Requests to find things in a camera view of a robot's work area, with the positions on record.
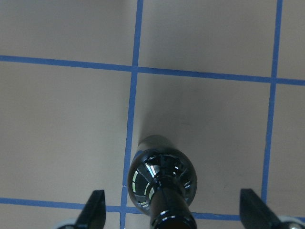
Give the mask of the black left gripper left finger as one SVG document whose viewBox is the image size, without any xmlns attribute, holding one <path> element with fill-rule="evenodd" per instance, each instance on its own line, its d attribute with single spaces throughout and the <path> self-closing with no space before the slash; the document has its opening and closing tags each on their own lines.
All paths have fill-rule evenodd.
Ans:
<svg viewBox="0 0 305 229">
<path fill-rule="evenodd" d="M 91 193 L 83 210 L 76 219 L 75 229 L 103 229 L 106 221 L 106 204 L 104 190 Z"/>
</svg>

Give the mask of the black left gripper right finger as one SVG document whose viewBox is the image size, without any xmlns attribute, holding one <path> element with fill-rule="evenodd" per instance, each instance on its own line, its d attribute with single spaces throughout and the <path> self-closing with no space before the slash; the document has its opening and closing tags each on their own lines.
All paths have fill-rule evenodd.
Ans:
<svg viewBox="0 0 305 229">
<path fill-rule="evenodd" d="M 240 221 L 245 229 L 279 229 L 281 220 L 250 188 L 240 190 Z"/>
</svg>

